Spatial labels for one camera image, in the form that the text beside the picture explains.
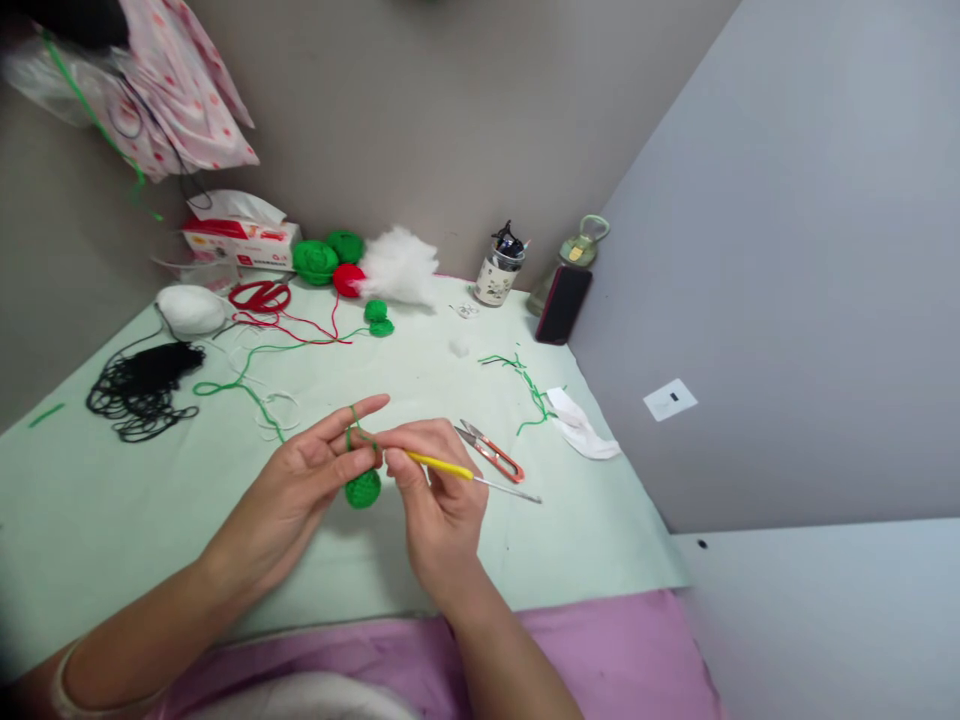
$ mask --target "pink floral cloth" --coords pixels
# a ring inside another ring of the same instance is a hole
[[[259,165],[237,125],[253,121],[193,11],[179,0],[120,4],[130,52],[117,50],[114,59],[136,92],[105,75],[94,108],[117,146],[155,181],[183,171],[171,143],[187,172]]]

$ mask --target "tissue box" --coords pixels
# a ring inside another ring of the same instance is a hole
[[[197,260],[229,258],[242,267],[265,270],[293,270],[293,247],[301,239],[300,226],[286,221],[264,227],[242,219],[192,218],[182,230]]]

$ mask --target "electrical outlet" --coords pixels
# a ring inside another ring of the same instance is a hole
[[[679,379],[664,385],[656,392],[650,393],[643,401],[650,408],[650,413],[657,422],[673,417],[678,412],[692,408],[697,404],[697,399]]]

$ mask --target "red crochet ball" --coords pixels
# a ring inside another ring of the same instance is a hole
[[[344,263],[333,272],[333,286],[344,297],[360,297],[357,283],[366,280],[363,270],[356,265]]]

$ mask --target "gray wall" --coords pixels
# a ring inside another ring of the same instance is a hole
[[[400,222],[475,276],[513,218],[534,283],[610,197],[738,0],[190,0],[258,125],[212,178],[308,236]]]
[[[674,530],[960,514],[958,37],[745,0],[607,205],[571,345]]]
[[[29,411],[169,278],[147,259],[183,220],[176,183],[129,201],[134,172],[0,81],[0,431]]]

